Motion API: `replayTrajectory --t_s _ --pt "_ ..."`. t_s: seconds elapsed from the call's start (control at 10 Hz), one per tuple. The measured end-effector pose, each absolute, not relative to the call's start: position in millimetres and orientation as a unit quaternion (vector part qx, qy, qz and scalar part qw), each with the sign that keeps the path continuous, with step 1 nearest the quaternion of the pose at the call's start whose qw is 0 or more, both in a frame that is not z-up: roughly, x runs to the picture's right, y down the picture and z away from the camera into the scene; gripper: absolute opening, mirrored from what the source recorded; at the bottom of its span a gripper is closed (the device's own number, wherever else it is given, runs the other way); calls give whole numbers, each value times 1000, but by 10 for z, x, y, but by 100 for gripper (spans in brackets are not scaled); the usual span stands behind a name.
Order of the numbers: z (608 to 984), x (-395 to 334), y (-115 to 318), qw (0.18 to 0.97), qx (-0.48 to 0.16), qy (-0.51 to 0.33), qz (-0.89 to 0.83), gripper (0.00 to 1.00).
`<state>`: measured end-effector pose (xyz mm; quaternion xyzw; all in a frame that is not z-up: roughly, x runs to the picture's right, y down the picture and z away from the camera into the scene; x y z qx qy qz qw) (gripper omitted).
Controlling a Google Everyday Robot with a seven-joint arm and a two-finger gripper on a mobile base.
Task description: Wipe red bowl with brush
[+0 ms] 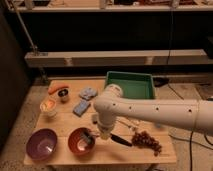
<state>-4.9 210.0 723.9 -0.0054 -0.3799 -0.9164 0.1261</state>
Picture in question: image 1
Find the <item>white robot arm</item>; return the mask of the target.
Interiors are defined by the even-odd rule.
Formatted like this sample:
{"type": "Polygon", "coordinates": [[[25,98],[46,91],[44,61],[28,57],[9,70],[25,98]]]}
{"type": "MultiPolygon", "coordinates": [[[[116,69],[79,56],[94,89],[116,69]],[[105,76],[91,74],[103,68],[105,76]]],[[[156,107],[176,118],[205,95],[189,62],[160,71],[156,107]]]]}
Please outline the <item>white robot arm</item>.
{"type": "Polygon", "coordinates": [[[101,138],[108,139],[116,117],[130,117],[213,136],[213,101],[123,98],[123,90],[108,85],[93,103],[101,138]]]}

